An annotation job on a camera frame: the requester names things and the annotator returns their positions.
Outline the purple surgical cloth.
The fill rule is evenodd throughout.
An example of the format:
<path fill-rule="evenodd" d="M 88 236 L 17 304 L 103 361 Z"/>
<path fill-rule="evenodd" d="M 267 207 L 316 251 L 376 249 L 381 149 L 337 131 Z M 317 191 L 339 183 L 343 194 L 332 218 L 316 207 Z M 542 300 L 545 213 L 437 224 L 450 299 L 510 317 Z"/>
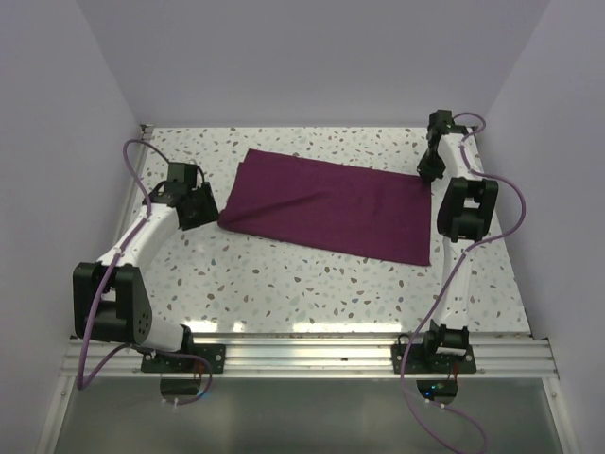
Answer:
<path fill-rule="evenodd" d="M 304 247 L 427 266 L 431 190 L 418 176 L 250 149 L 218 225 Z"/>

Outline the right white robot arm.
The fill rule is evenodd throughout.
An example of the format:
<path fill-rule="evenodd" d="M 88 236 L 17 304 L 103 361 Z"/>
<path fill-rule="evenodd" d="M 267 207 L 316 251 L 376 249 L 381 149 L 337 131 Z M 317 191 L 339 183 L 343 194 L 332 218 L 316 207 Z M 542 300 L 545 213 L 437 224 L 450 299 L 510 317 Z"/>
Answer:
<path fill-rule="evenodd" d="M 437 214 L 444 252 L 441 298 L 421 349 L 424 366 L 436 372 L 454 359 L 471 355 L 468 305 L 472 266 L 464 253 L 488 234 L 499 190 L 496 181 L 472 173 L 472 159 L 459 149 L 467 134 L 468 129 L 458 125 L 450 111 L 431 113 L 427 150 L 417 167 L 424 183 L 449 176 Z"/>

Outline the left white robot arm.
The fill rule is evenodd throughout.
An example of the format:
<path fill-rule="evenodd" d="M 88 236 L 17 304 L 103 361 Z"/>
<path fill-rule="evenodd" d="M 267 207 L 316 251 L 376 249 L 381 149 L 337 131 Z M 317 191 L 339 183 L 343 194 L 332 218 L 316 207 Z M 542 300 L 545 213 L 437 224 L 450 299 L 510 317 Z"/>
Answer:
<path fill-rule="evenodd" d="M 84 341 L 118 342 L 163 351 L 175 371 L 190 369 L 196 347 L 190 330 L 152 315 L 144 274 L 178 231 L 216 222 L 218 210 L 200 166 L 168 165 L 166 179 L 144 195 L 141 210 L 118 242 L 73 272 L 75 331 Z"/>

